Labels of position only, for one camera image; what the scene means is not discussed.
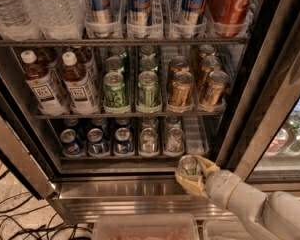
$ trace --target white robotic arm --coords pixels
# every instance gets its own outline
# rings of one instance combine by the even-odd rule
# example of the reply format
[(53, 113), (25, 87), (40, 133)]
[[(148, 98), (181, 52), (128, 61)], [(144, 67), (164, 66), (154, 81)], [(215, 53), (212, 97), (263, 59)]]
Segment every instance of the white robotic arm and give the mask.
[(285, 192), (268, 196), (230, 171), (219, 170), (211, 161), (195, 157), (206, 176), (205, 184), (202, 177), (193, 181), (176, 173), (177, 181), (189, 193), (205, 196), (212, 204), (235, 214), (255, 239), (300, 240), (298, 199)]

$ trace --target white bottle cap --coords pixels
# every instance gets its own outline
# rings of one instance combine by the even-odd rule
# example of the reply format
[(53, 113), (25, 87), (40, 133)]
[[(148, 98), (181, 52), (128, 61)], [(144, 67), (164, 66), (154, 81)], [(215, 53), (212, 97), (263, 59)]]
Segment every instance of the white bottle cap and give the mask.
[(62, 55), (63, 63), (66, 66), (72, 66), (77, 63), (77, 57), (73, 52), (66, 52)]
[(21, 59), (24, 63), (30, 64), (36, 61), (37, 56), (31, 50), (27, 50), (21, 53)]

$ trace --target refrigerator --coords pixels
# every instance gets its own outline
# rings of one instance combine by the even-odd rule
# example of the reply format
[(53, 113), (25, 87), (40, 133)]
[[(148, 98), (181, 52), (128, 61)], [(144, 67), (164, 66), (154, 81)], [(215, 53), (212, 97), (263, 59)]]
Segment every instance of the refrigerator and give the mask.
[[(59, 137), (64, 119), (89, 122), (97, 116), (114, 124), (116, 117), (130, 117), (136, 127), (134, 136), (138, 136), (138, 118), (157, 116), (162, 127), (166, 116), (179, 116), (185, 131), (184, 154), (205, 156), (262, 191), (283, 190), (300, 198), (300, 154), (287, 154), (298, 141), (298, 132), (286, 127), (291, 115), (300, 115), (300, 0), (253, 0), (250, 10), (249, 28), (240, 37), (18, 42), (0, 38), (0, 159), (36, 198), (46, 199), (69, 224), (93, 223), (100, 215), (122, 214), (190, 213), (197, 220), (232, 218), (207, 199), (188, 195), (176, 182), (180, 156), (163, 154), (165, 139), (161, 134), (156, 157), (142, 157), (138, 152), (129, 158), (62, 155)], [(38, 112), (20, 62), (22, 51), (36, 47), (61, 51), (75, 45), (92, 46), (101, 58), (102, 51), (112, 46), (126, 46), (136, 54), (138, 47), (153, 45), (164, 65), (171, 56), (190, 56), (190, 48), (201, 44), (216, 47), (230, 76), (226, 106), (220, 111), (204, 112), (197, 104), (183, 113), (169, 111), (163, 94), (161, 111), (140, 113), (135, 108), (136, 86), (132, 83), (129, 112), (46, 116)], [(288, 139), (276, 154), (269, 155), (280, 129), (285, 129)]]

